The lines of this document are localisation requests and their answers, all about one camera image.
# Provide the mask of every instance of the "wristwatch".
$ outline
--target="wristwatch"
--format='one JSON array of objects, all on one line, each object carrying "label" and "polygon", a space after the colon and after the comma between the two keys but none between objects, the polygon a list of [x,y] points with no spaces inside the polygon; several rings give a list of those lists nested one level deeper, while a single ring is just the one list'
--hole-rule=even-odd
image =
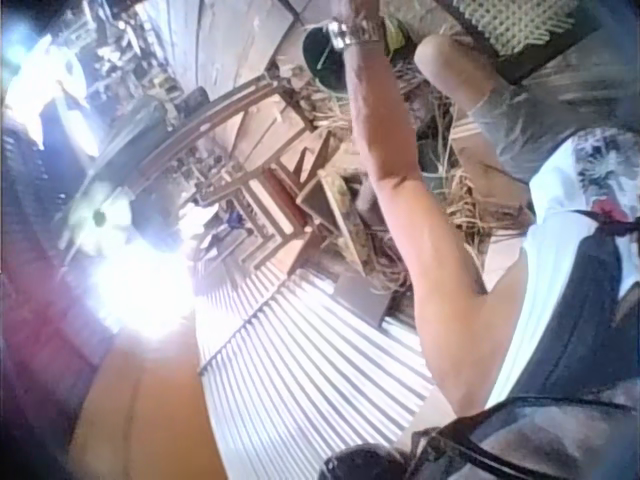
[{"label": "wristwatch", "polygon": [[382,17],[378,20],[354,20],[351,23],[343,23],[334,19],[327,25],[327,31],[333,48],[338,52],[344,51],[350,45],[381,42],[385,37]]}]

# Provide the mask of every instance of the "knee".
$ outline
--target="knee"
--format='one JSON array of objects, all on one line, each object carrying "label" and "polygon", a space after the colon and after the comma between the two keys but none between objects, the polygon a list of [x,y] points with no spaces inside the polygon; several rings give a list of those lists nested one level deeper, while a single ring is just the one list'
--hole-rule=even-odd
[{"label": "knee", "polygon": [[444,73],[457,48],[455,40],[451,37],[430,35],[418,45],[414,60],[422,74],[430,79]]}]

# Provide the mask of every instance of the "corrugated metal sheet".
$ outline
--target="corrugated metal sheet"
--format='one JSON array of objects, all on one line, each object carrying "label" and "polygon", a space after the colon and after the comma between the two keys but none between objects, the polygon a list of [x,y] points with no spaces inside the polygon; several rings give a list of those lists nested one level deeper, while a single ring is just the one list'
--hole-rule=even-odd
[{"label": "corrugated metal sheet", "polygon": [[395,442],[428,395],[415,331],[391,318],[373,329],[332,290],[266,267],[200,298],[201,375],[230,478],[315,478],[336,451]]}]

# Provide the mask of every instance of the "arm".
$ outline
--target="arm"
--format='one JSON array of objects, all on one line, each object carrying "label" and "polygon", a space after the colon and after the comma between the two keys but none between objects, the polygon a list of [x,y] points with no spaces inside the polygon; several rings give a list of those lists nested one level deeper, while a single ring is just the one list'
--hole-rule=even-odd
[{"label": "arm", "polygon": [[482,341],[487,325],[477,321],[487,296],[478,293],[460,235],[422,182],[415,131],[383,45],[348,47],[345,63],[355,141],[409,269],[423,354],[454,410],[477,411],[497,375],[495,349]]}]

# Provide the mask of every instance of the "hand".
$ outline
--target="hand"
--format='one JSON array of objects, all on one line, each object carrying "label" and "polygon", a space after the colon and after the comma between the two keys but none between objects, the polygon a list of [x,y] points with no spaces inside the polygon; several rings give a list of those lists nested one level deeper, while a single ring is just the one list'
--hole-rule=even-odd
[{"label": "hand", "polygon": [[331,0],[331,11],[344,23],[362,18],[375,20],[380,16],[380,0]]}]

